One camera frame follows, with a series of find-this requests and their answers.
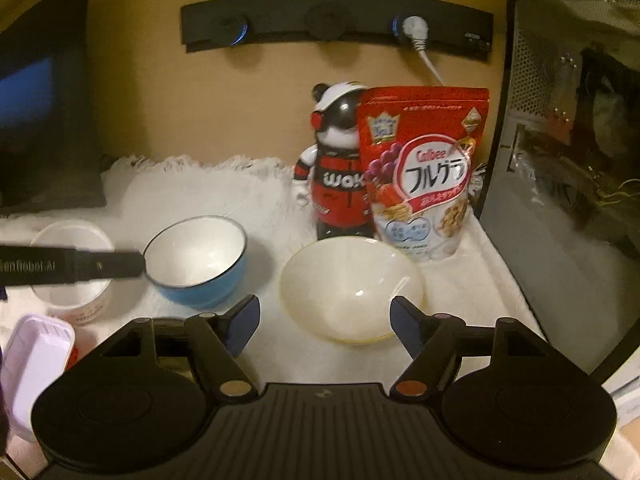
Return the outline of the white plastic cup bowl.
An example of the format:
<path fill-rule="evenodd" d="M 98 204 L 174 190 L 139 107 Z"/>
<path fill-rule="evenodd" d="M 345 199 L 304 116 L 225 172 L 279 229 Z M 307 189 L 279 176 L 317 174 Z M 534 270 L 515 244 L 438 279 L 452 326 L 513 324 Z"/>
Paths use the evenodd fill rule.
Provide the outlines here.
<path fill-rule="evenodd" d="M 51 223 L 40 231 L 32 246 L 65 250 L 55 258 L 56 282 L 32 286 L 34 295 L 47 307 L 50 315 L 72 325 L 93 321 L 111 299 L 111 280 L 93 278 L 78 263 L 86 252 L 112 252 L 113 243 L 94 224 L 84 220 Z"/>

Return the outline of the blue enamel bowl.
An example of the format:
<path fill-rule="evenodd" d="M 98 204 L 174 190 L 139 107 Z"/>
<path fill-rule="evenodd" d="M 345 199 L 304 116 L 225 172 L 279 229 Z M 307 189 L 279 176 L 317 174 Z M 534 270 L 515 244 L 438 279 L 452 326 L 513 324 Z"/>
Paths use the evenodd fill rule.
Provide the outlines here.
<path fill-rule="evenodd" d="M 236 221 L 221 216 L 184 219 L 146 244 L 145 275 L 166 299 L 208 309 L 232 295 L 245 274 L 248 238 Z"/>

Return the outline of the cream ceramic bowl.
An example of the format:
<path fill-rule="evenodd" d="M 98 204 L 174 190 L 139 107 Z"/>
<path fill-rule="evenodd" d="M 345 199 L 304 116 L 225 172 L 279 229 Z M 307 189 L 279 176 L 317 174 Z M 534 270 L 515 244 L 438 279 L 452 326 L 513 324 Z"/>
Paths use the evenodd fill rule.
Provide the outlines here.
<path fill-rule="evenodd" d="M 289 258 L 280 275 L 282 307 L 292 320 L 341 344 L 390 338 L 390 303 L 397 296 L 425 309 L 421 269 L 395 247 L 367 237 L 312 243 Z"/>

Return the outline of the lavender plastic tray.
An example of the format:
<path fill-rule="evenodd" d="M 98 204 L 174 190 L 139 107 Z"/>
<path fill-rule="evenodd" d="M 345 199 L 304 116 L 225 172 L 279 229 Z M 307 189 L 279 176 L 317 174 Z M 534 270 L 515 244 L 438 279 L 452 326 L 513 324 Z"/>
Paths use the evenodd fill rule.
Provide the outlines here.
<path fill-rule="evenodd" d="M 10 429 L 35 442 L 32 407 L 38 396 L 66 369 L 75 347 L 70 323 L 39 314 L 23 315 L 2 353 L 1 387 Z"/>

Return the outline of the white fluffy cloth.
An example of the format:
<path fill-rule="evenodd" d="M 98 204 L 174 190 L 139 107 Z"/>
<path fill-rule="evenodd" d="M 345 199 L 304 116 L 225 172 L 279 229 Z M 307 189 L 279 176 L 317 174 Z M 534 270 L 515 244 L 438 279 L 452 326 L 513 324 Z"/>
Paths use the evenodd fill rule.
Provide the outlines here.
<path fill-rule="evenodd" d="M 280 303 L 281 271 L 316 229 L 308 208 L 294 200 L 292 170 L 275 158 L 236 156 L 202 166 L 186 156 L 150 162 L 125 157 L 102 176 L 106 204 L 40 214 L 14 214 L 1 221 L 6 242 L 29 243 L 46 226 L 86 220 L 119 248 L 143 248 L 161 229 L 186 218 L 218 214 L 239 222 L 248 236 L 248 261 L 235 296 L 254 294 L 262 320 L 240 362 L 256 382 L 380 382 L 391 384 L 408 364 L 400 342 L 349 346 L 301 330 Z M 512 316 L 535 325 L 518 285 L 480 224 L 469 219 L 453 256 L 424 263 L 429 307 L 490 325 Z"/>

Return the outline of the black monitor screen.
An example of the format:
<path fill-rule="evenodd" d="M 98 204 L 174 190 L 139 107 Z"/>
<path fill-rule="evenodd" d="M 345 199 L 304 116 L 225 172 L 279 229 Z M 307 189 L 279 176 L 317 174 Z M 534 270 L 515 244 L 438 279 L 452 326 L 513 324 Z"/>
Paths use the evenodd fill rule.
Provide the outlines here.
<path fill-rule="evenodd" d="M 88 0 L 41 0 L 1 34 L 2 214 L 102 207 Z"/>

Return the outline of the red panda robot figurine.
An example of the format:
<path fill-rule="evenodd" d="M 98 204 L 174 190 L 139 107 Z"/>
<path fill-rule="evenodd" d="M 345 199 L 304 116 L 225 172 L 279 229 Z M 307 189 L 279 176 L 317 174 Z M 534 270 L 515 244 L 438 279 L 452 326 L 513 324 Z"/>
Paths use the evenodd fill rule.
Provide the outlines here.
<path fill-rule="evenodd" d="M 314 144 L 294 166 L 296 202 L 311 204 L 320 240 L 374 235 L 359 151 L 357 107 L 367 87 L 359 82 L 316 84 L 310 114 Z"/>

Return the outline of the red granola cereal bag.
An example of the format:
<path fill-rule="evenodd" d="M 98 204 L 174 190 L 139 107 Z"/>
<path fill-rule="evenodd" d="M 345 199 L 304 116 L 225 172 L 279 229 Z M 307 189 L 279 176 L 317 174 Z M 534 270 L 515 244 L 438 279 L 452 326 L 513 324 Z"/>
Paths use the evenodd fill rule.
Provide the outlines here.
<path fill-rule="evenodd" d="M 417 262 L 459 247 L 486 88 L 378 87 L 357 108 L 359 154 L 378 237 Z"/>

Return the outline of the black wall power strip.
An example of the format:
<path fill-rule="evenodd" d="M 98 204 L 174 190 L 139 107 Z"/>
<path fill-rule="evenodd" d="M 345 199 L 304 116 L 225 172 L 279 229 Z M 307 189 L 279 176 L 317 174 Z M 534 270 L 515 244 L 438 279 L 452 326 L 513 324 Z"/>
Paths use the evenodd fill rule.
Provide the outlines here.
<path fill-rule="evenodd" d="M 494 16 L 442 0 L 207 0 L 180 9 L 181 42 L 198 52 L 267 42 L 410 44 L 402 23 L 427 24 L 426 46 L 487 61 Z"/>

